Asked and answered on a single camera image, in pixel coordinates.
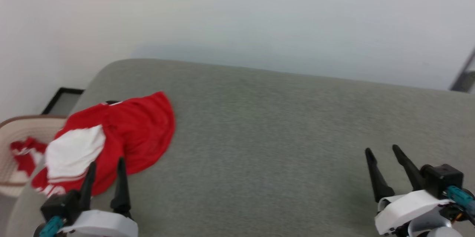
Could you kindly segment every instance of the gray table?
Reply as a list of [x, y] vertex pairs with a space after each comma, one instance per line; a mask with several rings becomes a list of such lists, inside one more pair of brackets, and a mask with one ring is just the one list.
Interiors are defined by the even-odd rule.
[[[140, 236], [377, 236], [366, 147], [396, 193], [411, 186], [392, 144], [417, 166], [455, 166], [475, 190], [474, 95], [138, 59], [104, 68], [76, 110], [158, 90], [177, 128], [164, 156], [129, 177]], [[113, 189], [93, 207], [108, 210]], [[44, 199], [24, 190], [7, 237], [32, 234]]]

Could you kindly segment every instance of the red fabric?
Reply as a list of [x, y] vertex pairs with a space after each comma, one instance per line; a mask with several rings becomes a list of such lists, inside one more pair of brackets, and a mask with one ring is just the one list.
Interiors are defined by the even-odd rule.
[[[92, 195], [103, 193], [117, 176], [117, 162], [124, 156], [127, 174], [152, 166], [168, 148], [175, 129], [173, 109], [163, 92], [132, 98], [113, 105], [99, 104], [71, 115], [55, 139], [72, 129], [102, 124], [105, 144], [97, 157]], [[47, 168], [32, 180], [32, 187], [51, 195], [55, 187], [64, 192], [80, 189], [83, 176], [75, 181], [49, 182]]]
[[10, 150], [18, 164], [18, 170], [26, 171], [28, 176], [31, 176], [36, 168], [36, 163], [30, 154], [31, 149], [36, 149], [37, 152], [44, 154], [46, 144], [33, 137], [28, 137], [26, 141], [14, 141], [10, 144]]

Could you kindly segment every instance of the robotic arm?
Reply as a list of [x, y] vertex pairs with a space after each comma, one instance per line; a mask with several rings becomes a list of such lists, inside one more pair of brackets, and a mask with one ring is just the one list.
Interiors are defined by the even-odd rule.
[[112, 212], [91, 210], [95, 162], [89, 166], [81, 190], [52, 195], [41, 206], [46, 224], [37, 227], [33, 237], [138, 237], [137, 223], [130, 215], [130, 197], [124, 158], [117, 164], [117, 185], [111, 201]]
[[409, 177], [412, 192], [395, 195], [378, 169], [370, 148], [365, 151], [378, 214], [374, 218], [380, 235], [396, 237], [462, 237], [453, 223], [469, 220], [475, 225], [473, 194], [464, 188], [463, 173], [448, 164], [425, 165], [421, 170], [399, 146], [392, 147]]

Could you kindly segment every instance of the laundry basket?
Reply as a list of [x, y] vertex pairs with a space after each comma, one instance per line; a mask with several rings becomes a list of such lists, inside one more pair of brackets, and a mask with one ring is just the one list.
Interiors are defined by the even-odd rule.
[[25, 141], [27, 137], [49, 144], [65, 121], [64, 116], [29, 115], [10, 118], [0, 124], [0, 194], [18, 197], [28, 182], [25, 171], [17, 171], [10, 144]]

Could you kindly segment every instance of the gray floor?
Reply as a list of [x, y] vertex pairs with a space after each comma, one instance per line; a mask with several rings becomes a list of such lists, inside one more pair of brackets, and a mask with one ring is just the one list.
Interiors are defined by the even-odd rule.
[[[58, 99], [49, 114], [68, 115], [78, 102], [81, 95], [63, 93]], [[15, 205], [16, 198], [7, 197], [0, 194], [0, 237], [4, 236], [4, 229], [7, 227], [10, 212]]]

